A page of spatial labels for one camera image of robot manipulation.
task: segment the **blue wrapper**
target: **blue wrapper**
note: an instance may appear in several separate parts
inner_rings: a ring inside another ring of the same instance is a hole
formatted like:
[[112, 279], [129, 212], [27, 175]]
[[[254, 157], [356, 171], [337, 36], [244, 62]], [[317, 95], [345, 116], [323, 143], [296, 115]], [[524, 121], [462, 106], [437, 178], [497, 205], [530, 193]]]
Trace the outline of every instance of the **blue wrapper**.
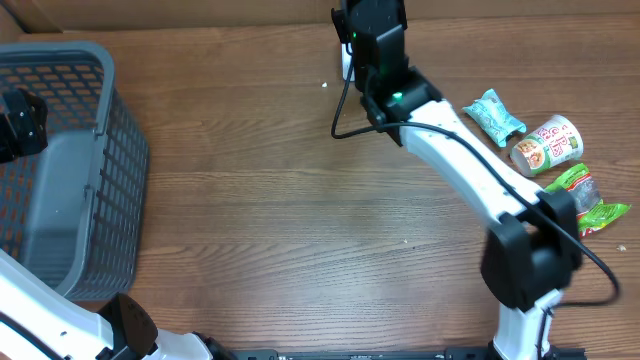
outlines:
[[527, 132], [527, 125], [507, 112], [507, 108], [493, 89], [487, 90], [481, 99], [462, 110], [469, 114], [500, 147], [507, 146], [507, 138], [514, 132], [523, 134]]

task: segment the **gray basket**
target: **gray basket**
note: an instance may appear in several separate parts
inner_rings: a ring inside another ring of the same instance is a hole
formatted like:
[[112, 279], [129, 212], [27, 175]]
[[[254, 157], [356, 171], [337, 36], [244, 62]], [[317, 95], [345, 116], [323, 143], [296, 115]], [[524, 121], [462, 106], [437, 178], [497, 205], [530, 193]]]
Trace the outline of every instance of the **gray basket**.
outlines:
[[76, 301], [134, 279], [149, 146], [114, 77], [94, 43], [0, 46], [0, 93], [22, 88], [49, 108], [47, 149], [0, 165], [0, 248]]

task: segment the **wooden table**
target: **wooden table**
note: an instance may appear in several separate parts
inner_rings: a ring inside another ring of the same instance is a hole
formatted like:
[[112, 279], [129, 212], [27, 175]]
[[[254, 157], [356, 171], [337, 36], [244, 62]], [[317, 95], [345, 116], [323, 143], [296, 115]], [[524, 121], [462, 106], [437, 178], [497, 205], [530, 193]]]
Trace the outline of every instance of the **wooden table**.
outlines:
[[[386, 136], [329, 136], [342, 90], [331, 26], [22, 38], [77, 39], [111, 52], [117, 88], [151, 144], [131, 295], [157, 325], [279, 351], [491, 340], [498, 303], [480, 276], [484, 229], [475, 215]], [[458, 109], [493, 87], [530, 129], [567, 116], [605, 200], [640, 204], [640, 15], [419, 21], [407, 43], [412, 63]], [[352, 91], [343, 129], [367, 124], [357, 99]], [[535, 180], [545, 186], [567, 168]], [[624, 297], [559, 312], [554, 344], [640, 358], [638, 224], [632, 209], [586, 239]], [[568, 298], [609, 291], [586, 263]]]

